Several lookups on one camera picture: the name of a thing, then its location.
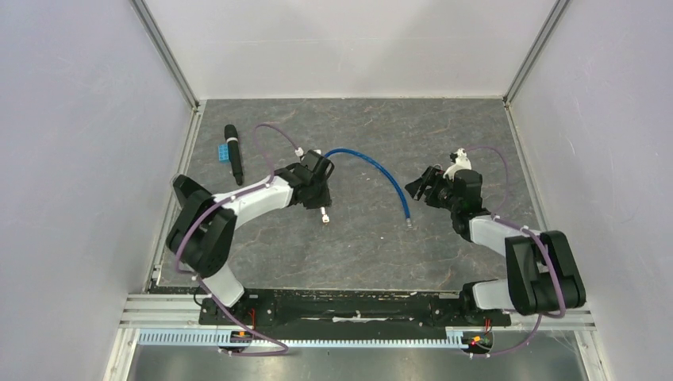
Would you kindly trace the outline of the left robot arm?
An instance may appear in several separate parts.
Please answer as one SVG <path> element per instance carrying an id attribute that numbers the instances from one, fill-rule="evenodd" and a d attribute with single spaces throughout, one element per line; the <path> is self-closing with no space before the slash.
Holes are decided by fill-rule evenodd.
<path id="1" fill-rule="evenodd" d="M 236 230 L 273 210 L 330 206 L 328 180 L 333 170 L 331 160 L 309 150 L 297 163 L 229 193 L 213 194 L 186 175 L 174 177 L 180 211 L 165 240 L 166 248 L 220 302 L 218 312 L 227 322 L 239 324 L 249 312 L 248 301 L 242 298 L 244 286 L 228 264 Z"/>

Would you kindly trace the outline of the blue cable lock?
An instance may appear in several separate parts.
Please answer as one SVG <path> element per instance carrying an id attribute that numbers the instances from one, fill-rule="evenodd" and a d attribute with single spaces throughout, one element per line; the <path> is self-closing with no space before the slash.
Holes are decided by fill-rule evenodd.
<path id="1" fill-rule="evenodd" d="M 394 178 L 394 176 L 379 162 L 376 160 L 372 159 L 370 156 L 365 155 L 362 152 L 358 152 L 356 150 L 350 149 L 350 148 L 334 148 L 330 151 L 328 151 L 326 154 L 324 154 L 324 157 L 330 158 L 331 156 L 337 155 L 337 154 L 345 154 L 349 156 L 354 156 L 357 157 L 371 166 L 373 166 L 375 169 L 377 169 L 392 185 L 392 187 L 395 190 L 395 193 L 397 194 L 400 203 L 402 205 L 402 210 L 404 213 L 405 217 L 405 222 L 408 228 L 411 228 L 412 225 L 412 218 L 411 218 L 411 213 L 410 213 L 410 207 L 408 204 L 408 201 L 406 199 L 406 196 L 404 195 L 404 192 L 402 188 L 400 187 L 398 181 Z"/>

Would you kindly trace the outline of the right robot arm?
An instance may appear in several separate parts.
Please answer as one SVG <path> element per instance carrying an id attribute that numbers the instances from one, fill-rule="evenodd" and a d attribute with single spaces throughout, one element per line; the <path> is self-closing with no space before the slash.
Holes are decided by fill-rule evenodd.
<path id="1" fill-rule="evenodd" d="M 478 324 L 491 310 L 529 316 L 561 318 L 586 303 L 586 288 L 567 236 L 538 232 L 493 215 L 483 205 L 483 177 L 461 169 L 452 177 L 427 167 L 405 189 L 427 206 L 447 210 L 452 228 L 464 240 L 504 257 L 506 277 L 467 283 L 460 292 L 458 311 L 469 324 Z"/>

